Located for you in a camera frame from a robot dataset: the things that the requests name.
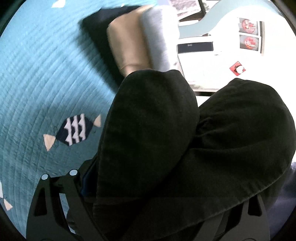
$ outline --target triangular cutout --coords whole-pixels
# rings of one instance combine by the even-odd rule
[[[4,199],[4,206],[7,211],[13,208],[12,205],[6,199]]]
[[[52,145],[54,144],[55,137],[52,135],[44,134],[43,138],[46,150],[49,151]]]
[[[1,181],[0,181],[0,198],[3,198],[3,189],[2,189]]]
[[[101,115],[94,120],[94,126],[101,127]]]

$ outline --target red circular design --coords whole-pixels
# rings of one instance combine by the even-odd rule
[[[255,38],[252,38],[252,37],[247,37],[244,40],[244,44],[246,45],[246,47],[248,49],[253,49],[253,48],[256,48],[256,46],[257,46]]]
[[[255,32],[256,30],[256,26],[255,24],[251,23],[250,20],[245,19],[242,22],[242,28],[244,29],[244,31],[246,31],[248,34],[252,34]]]

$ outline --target black pants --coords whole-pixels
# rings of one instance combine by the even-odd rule
[[[200,222],[258,193],[268,209],[295,149],[270,86],[234,79],[198,107],[179,71],[136,71],[104,124],[94,219],[110,240],[190,241]]]

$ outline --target red square sticker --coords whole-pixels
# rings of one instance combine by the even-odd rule
[[[240,62],[236,62],[234,65],[232,65],[230,68],[229,68],[232,73],[234,73],[236,76],[239,76],[240,74],[242,74],[243,72],[246,71],[246,69],[241,65]]]

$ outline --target white round object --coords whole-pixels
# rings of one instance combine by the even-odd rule
[[[238,66],[235,70],[236,70],[239,74],[242,74],[242,73],[243,73],[243,70],[244,70],[244,67],[243,67],[243,66]]]

